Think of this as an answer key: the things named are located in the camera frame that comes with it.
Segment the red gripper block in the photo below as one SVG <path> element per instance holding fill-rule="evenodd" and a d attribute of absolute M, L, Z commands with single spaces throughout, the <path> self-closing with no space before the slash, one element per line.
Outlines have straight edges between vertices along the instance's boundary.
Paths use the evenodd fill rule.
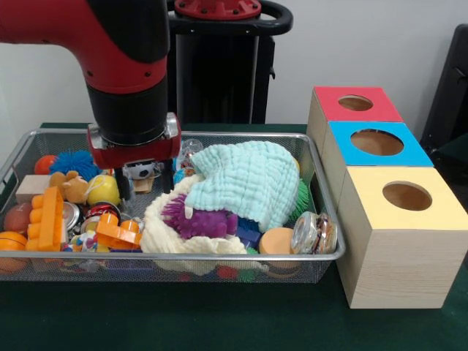
<path fill-rule="evenodd" d="M 99 127 L 90 124 L 87 139 L 95 164 L 101 169 L 114 169 L 120 198 L 129 200 L 131 189 L 129 179 L 124 175 L 123 166 L 142 161 L 162 162 L 162 190 L 173 190 L 173 160 L 181 147 L 181 127 L 175 113 L 168 113 L 162 135 L 149 143 L 136 146 L 120 146 L 101 136 Z"/>

